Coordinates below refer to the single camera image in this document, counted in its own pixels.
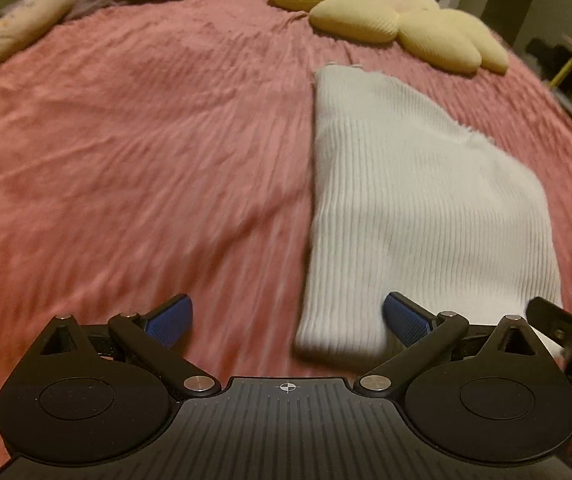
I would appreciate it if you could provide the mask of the white knit sweater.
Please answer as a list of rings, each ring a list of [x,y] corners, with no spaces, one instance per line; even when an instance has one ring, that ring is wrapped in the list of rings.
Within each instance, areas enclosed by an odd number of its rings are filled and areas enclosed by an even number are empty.
[[[314,218],[295,348],[374,362],[401,345],[382,305],[493,325],[562,281],[544,188],[484,134],[397,78],[329,65],[315,80]]]

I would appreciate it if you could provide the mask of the pink ribbed bed blanket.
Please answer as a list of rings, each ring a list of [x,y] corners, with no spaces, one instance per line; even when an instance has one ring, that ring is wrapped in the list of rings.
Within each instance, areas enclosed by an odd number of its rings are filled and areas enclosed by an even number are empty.
[[[187,358],[220,380],[339,375],[291,351],[329,63],[412,84],[536,173],[572,311],[572,123],[520,61],[454,76],[269,0],[115,6],[0,66],[0,387],[53,316],[102,323],[179,292]]]

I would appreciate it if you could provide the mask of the yellow flower cushion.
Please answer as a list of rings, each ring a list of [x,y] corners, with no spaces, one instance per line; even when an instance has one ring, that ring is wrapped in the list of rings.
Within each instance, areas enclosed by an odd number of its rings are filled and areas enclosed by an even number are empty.
[[[340,39],[386,46],[397,41],[408,53],[449,73],[473,75],[484,68],[504,75],[505,48],[480,18],[439,6],[437,0],[273,0],[304,11],[310,25]]]

